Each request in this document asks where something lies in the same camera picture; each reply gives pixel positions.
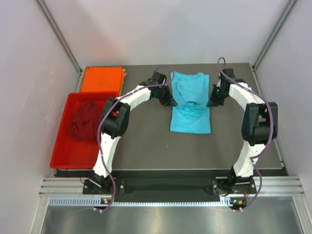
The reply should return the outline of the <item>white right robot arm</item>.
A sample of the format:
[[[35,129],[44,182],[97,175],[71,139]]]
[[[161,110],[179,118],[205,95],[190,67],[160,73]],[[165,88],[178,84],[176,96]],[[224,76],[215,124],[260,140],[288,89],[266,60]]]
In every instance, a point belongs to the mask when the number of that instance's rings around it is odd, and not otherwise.
[[[224,105],[226,98],[234,99],[244,110],[241,134],[243,147],[226,181],[214,185],[215,192],[239,193],[253,185],[254,167],[268,144],[277,136],[278,106],[266,103],[243,79],[236,79],[233,69],[223,69],[219,82],[213,85],[207,107]]]

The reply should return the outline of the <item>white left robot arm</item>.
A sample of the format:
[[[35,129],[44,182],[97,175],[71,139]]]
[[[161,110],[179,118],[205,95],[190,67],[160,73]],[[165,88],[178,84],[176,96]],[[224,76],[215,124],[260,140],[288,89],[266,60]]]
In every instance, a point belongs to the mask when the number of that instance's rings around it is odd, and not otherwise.
[[[141,82],[132,91],[107,99],[97,129],[98,156],[89,178],[90,183],[99,193],[114,190],[112,162],[121,137],[125,134],[131,111],[151,99],[158,99],[162,106],[177,106],[167,77],[154,71],[151,78]]]

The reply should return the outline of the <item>light blue t shirt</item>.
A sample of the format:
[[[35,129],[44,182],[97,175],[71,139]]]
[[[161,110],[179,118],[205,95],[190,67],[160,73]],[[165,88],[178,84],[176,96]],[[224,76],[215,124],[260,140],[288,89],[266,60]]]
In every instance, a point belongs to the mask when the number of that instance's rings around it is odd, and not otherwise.
[[[171,73],[173,107],[170,131],[188,134],[210,134],[209,100],[210,76],[204,73],[185,75]]]

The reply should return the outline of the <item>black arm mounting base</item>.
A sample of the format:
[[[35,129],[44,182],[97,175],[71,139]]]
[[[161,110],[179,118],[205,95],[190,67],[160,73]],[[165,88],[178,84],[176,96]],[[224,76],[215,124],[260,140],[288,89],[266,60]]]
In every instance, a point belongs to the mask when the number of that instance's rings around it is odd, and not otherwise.
[[[84,195],[114,195],[115,202],[208,202],[220,195],[246,197],[256,194],[252,177],[234,182],[228,169],[210,170],[113,170],[113,181],[94,184],[91,174],[84,182]]]

